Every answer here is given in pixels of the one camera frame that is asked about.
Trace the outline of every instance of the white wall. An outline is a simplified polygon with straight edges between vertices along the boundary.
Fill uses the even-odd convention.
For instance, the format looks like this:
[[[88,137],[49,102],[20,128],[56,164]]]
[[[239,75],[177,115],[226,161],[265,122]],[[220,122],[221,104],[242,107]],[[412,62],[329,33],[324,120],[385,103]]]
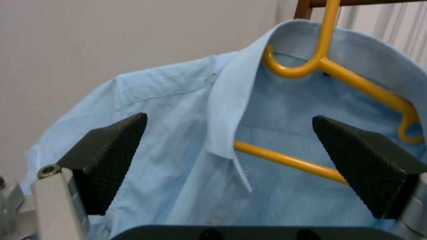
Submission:
[[[293,17],[297,0],[0,0],[0,174],[120,73],[236,51]]]

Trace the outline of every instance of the screw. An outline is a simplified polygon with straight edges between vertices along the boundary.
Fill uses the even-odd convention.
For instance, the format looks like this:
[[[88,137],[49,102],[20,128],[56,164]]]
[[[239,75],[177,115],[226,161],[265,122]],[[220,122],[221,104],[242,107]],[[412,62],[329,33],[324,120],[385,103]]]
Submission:
[[[5,179],[0,175],[0,190],[5,189],[5,187],[6,187]]]
[[[37,172],[38,179],[44,179],[61,172],[61,167],[58,164],[50,164],[40,168]]]

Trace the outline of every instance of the light blue shirt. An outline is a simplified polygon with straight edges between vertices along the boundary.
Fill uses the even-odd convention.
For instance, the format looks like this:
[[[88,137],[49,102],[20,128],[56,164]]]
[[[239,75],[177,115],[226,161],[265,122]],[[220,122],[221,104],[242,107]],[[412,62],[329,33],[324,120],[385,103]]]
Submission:
[[[375,225],[350,187],[233,148],[239,140],[333,168],[311,124],[324,115],[381,133],[426,160],[424,143],[399,139],[399,113],[321,71],[286,79],[261,61],[271,43],[283,65],[302,65],[316,49],[319,30],[317,23],[290,21],[239,52],[119,75],[26,153],[22,186],[28,191],[37,170],[55,163],[87,131],[144,112],[148,124],[140,145],[106,215],[93,221],[94,235],[149,224]],[[338,29],[329,58],[411,101],[426,126],[427,74],[403,54]]]

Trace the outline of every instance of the hanger bar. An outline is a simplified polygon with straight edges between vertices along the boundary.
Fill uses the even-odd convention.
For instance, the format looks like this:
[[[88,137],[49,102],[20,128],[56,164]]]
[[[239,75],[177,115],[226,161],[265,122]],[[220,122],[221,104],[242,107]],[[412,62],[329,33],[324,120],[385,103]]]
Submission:
[[[297,157],[289,156],[280,152],[272,151],[263,147],[255,146],[241,141],[234,142],[234,149],[257,156],[278,164],[286,165],[291,168],[299,169],[307,173],[321,176],[335,182],[348,185],[344,177],[333,168],[325,167],[313,162],[305,161]]]
[[[300,0],[298,5],[303,2],[307,3],[308,1]],[[339,7],[340,0],[327,1],[316,51],[313,57],[304,65],[298,67],[287,67],[281,65],[275,59],[273,54],[273,46],[270,44],[266,46],[264,53],[262,54],[264,63],[272,72],[284,78],[301,78],[313,73],[316,70],[323,70],[331,76],[342,80],[346,84],[364,92],[365,94],[373,97],[386,106],[401,113],[402,120],[397,131],[398,135],[406,142],[421,143],[424,140],[423,135],[418,137],[409,137],[406,135],[406,129],[409,126],[411,126],[413,123],[420,123],[417,111],[409,101],[328,59],[328,51],[332,42],[335,29],[335,20]],[[241,141],[234,142],[234,149],[239,152],[257,156],[275,163],[283,164],[305,171],[307,173],[315,174],[348,185],[343,176],[333,168],[325,167],[313,162],[305,161],[293,156]]]
[[[327,0],[311,0],[311,8],[323,8],[326,6]],[[373,5],[373,4],[398,4],[422,2],[422,0],[341,0],[340,6],[357,6],[357,5]]]

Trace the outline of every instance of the yellow hanger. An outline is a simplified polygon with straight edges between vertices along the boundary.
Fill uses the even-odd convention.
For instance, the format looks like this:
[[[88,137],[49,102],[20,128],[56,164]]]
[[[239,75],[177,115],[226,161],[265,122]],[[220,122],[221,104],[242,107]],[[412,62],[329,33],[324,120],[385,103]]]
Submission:
[[[374,83],[371,83],[367,79],[328,59],[328,51],[331,45],[339,7],[340,0],[327,1],[317,49],[314,56],[307,63],[298,67],[283,66],[275,59],[273,55],[273,47],[271,45],[267,45],[262,55],[262,59],[265,64],[272,72],[284,78],[301,78],[319,69],[325,71],[329,75],[342,80],[348,85],[366,93],[368,96],[401,113],[402,120],[398,129],[399,137],[408,143],[421,143],[424,140],[422,135],[417,137],[410,137],[406,135],[406,130],[410,125],[420,123],[417,111],[409,101]],[[234,142],[234,149],[239,152],[261,157],[272,162],[283,164],[348,185],[343,176],[333,168],[328,168],[241,141]]]

